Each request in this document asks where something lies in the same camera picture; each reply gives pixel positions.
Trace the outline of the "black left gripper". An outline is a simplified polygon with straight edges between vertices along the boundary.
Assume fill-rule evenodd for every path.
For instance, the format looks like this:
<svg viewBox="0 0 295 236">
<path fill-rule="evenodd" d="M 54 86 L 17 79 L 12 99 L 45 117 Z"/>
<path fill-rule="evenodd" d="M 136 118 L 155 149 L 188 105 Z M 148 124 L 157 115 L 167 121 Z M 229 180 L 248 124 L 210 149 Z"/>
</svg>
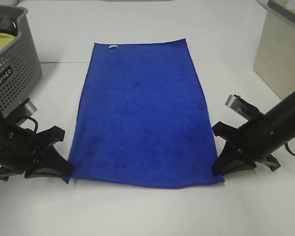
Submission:
<svg viewBox="0 0 295 236">
<path fill-rule="evenodd" d="M 0 122 L 0 180 L 10 176 L 22 175 L 35 177 L 70 177 L 73 166 L 64 159 L 53 144 L 62 142 L 65 131 L 53 126 L 37 132 L 38 122 L 31 117 L 25 121 Z"/>
</svg>

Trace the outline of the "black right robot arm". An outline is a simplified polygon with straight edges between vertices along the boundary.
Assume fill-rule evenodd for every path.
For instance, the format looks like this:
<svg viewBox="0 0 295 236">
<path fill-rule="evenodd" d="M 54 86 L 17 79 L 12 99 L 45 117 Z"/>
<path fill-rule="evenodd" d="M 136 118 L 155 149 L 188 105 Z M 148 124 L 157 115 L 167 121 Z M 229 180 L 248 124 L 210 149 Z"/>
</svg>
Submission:
<svg viewBox="0 0 295 236">
<path fill-rule="evenodd" d="M 271 171 L 280 168 L 272 153 L 295 138 L 295 91 L 265 114 L 238 95 L 230 95 L 225 104 L 247 122 L 238 128 L 222 122 L 213 126 L 214 135 L 226 141 L 212 165 L 213 174 L 252 170 L 257 163 Z"/>
</svg>

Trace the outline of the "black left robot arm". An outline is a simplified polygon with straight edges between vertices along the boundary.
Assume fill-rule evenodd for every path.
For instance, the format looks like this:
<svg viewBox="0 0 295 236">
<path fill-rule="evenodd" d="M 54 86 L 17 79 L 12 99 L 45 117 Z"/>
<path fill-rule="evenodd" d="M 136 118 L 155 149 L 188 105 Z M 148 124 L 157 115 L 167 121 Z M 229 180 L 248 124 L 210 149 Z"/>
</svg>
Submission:
<svg viewBox="0 0 295 236">
<path fill-rule="evenodd" d="M 34 177 L 70 177 L 73 166 L 55 149 L 64 140 L 65 131 L 58 126 L 38 132 L 32 118 L 36 107 L 27 98 L 7 116 L 0 110 L 0 180 L 24 175 Z"/>
</svg>

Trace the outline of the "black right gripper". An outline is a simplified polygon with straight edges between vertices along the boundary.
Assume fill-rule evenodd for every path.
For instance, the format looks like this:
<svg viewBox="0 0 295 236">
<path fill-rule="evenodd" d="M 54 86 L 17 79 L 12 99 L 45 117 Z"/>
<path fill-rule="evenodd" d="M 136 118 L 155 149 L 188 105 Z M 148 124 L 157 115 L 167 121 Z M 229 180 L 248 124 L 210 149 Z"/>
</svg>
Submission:
<svg viewBox="0 0 295 236">
<path fill-rule="evenodd" d="M 253 170 L 258 161 L 266 165 L 272 172 L 280 168 L 280 163 L 271 154 L 283 146 L 288 140 L 279 134 L 265 115 L 258 115 L 239 128 L 218 122 L 213 126 L 215 136 L 226 141 L 225 146 L 212 165 L 215 176 L 228 175 L 234 172 Z"/>
</svg>

